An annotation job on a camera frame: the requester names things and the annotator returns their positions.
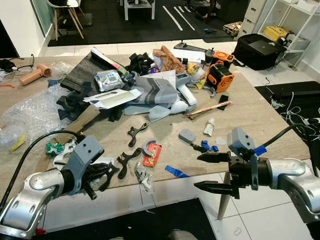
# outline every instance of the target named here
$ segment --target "basket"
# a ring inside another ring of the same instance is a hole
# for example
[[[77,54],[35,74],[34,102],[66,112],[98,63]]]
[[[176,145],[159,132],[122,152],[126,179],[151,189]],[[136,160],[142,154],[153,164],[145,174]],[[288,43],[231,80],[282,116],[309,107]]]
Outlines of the basket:
[[[279,38],[285,38],[290,31],[282,26],[266,26],[263,33],[272,41],[277,42]]]
[[[228,34],[230,34],[231,36],[235,37],[238,35],[240,28],[237,28],[236,26],[242,26],[242,21],[237,21],[234,23],[229,23],[229,24],[225,24],[223,25],[223,31],[227,32]]]

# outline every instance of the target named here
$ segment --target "cluttered tabletop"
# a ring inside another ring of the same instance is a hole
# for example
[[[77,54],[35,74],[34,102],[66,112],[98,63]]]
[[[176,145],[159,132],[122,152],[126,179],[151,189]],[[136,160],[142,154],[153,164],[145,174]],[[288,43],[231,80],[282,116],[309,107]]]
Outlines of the cluttered tabletop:
[[[257,147],[288,126],[228,65],[228,58],[215,59],[218,63],[213,65],[210,59],[209,68],[204,52],[188,52],[173,49],[171,53],[162,47],[149,56],[105,56],[94,48],[85,58],[35,57],[37,68],[21,68],[3,77],[0,195],[28,145],[54,130],[93,136],[104,148],[95,163],[114,167],[113,176],[107,174],[107,187],[116,188],[142,182],[135,173],[137,163],[153,181],[226,172],[226,162],[207,163],[197,157],[207,151],[229,151],[227,134],[236,127],[248,133]],[[11,61],[19,67],[33,59]],[[51,76],[45,77],[47,68]],[[38,77],[30,77],[32,71],[38,71]],[[75,147],[70,141],[71,135],[63,133],[36,146],[23,163],[11,195],[28,175],[61,169],[68,161],[68,150]],[[290,131],[271,144],[263,157],[303,160],[309,151]]]

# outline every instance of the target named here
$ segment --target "black wrench-shaped part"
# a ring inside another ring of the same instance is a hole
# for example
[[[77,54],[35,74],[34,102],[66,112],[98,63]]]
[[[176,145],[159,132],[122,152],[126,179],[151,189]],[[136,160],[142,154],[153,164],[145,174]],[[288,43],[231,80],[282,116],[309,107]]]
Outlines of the black wrench-shaped part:
[[[118,174],[118,178],[119,179],[123,179],[126,175],[127,175],[127,163],[130,159],[134,158],[134,157],[137,157],[141,154],[142,152],[142,148],[141,147],[138,147],[134,153],[132,155],[127,155],[125,154],[124,152],[121,154],[124,159],[122,160],[121,157],[117,157],[117,160],[119,161],[119,163],[122,164],[122,169],[121,171],[119,172]]]
[[[104,190],[106,190],[109,187],[111,178],[113,177],[113,175],[118,172],[120,170],[120,168],[115,167],[112,163],[109,163],[107,166],[107,170],[105,172],[106,174],[106,181],[105,183],[103,183],[100,187],[99,187],[99,191],[103,192]]]
[[[136,144],[136,135],[138,132],[145,130],[148,127],[148,123],[145,122],[140,128],[135,128],[135,127],[131,127],[130,130],[128,131],[128,134],[132,137],[132,140],[129,142],[129,147],[133,147]]]

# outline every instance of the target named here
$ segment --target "red snack wrapper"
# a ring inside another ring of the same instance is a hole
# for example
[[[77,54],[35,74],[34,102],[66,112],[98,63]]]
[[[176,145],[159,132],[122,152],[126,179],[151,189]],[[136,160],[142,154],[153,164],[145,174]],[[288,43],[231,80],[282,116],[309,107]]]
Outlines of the red snack wrapper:
[[[146,167],[154,167],[157,164],[162,146],[156,143],[149,143],[148,151],[152,153],[152,156],[145,156],[143,165]]]

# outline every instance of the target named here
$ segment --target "orange battery charger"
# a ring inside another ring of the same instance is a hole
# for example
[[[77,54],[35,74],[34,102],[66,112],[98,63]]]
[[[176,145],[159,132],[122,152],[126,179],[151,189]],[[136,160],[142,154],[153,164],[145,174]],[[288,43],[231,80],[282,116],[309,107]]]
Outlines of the orange battery charger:
[[[216,51],[213,55],[211,64],[222,64],[227,69],[230,68],[230,65],[233,63],[235,56],[225,53],[223,51]]]
[[[207,82],[210,82],[217,93],[227,91],[235,76],[222,63],[210,66]]]

